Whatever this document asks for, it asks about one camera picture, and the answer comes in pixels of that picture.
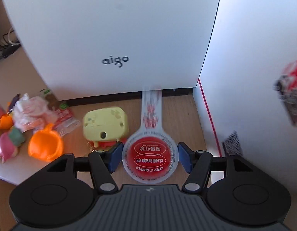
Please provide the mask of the lollipop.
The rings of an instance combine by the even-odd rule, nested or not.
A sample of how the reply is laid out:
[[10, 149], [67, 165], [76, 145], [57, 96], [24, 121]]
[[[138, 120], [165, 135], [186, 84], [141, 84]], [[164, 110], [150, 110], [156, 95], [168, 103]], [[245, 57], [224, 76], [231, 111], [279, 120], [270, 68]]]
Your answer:
[[65, 101], [59, 101], [50, 89], [41, 90], [40, 96], [48, 102], [48, 108], [57, 115], [57, 121], [53, 129], [61, 137], [70, 134], [76, 128], [80, 127], [80, 121], [75, 118], [71, 108]]

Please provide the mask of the white poster board red print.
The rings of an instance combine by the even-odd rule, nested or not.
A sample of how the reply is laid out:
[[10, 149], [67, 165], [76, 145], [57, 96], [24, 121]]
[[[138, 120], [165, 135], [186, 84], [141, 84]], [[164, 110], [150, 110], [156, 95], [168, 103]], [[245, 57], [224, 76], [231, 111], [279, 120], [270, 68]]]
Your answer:
[[193, 96], [207, 150], [242, 155], [297, 193], [297, 0], [220, 0]]

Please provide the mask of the pink green squishy bird toy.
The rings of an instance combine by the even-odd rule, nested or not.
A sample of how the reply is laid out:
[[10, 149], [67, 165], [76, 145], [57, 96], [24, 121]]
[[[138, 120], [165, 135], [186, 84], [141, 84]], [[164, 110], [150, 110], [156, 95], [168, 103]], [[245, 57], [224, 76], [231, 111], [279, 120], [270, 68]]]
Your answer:
[[19, 147], [26, 141], [26, 137], [18, 128], [11, 128], [0, 136], [0, 159], [2, 163], [18, 155]]

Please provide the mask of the yellow cat figure keychain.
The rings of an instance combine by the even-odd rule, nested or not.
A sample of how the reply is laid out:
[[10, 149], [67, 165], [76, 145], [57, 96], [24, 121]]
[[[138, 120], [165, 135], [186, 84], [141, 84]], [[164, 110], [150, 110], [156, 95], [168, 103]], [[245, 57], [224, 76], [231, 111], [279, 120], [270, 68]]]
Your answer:
[[92, 150], [106, 150], [116, 142], [126, 142], [128, 116], [120, 107], [87, 112], [82, 119], [82, 132]]

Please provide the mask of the white aigo computer case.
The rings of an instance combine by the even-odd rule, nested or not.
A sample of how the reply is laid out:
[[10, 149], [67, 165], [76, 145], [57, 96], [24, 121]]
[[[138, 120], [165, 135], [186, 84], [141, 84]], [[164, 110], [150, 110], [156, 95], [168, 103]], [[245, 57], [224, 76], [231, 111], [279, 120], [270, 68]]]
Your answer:
[[3, 0], [59, 100], [193, 88], [219, 0]]

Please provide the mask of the orange plastic cup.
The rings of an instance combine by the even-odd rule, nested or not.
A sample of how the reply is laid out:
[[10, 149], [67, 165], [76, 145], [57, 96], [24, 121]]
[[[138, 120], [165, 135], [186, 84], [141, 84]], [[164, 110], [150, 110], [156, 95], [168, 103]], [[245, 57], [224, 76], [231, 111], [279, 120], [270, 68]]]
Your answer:
[[63, 140], [53, 130], [54, 124], [47, 124], [44, 129], [36, 131], [28, 144], [28, 155], [35, 159], [52, 162], [63, 154]]

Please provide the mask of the pink crumpled wrapper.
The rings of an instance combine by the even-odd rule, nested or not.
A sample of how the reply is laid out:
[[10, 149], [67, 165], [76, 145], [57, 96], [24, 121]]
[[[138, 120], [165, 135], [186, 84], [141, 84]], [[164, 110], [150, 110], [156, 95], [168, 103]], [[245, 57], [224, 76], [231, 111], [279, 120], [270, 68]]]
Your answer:
[[55, 124], [57, 121], [57, 115], [48, 108], [48, 102], [44, 98], [29, 98], [27, 93], [16, 102], [12, 117], [15, 127], [21, 132], [42, 130], [48, 124]]

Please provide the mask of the red round jelly stick pack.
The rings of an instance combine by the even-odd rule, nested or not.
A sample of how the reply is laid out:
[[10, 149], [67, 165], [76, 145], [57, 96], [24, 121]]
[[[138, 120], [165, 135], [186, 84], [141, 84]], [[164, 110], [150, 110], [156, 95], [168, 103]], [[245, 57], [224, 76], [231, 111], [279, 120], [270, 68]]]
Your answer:
[[162, 127], [162, 92], [142, 92], [141, 125], [122, 151], [126, 172], [142, 184], [168, 179], [179, 163], [177, 144]]

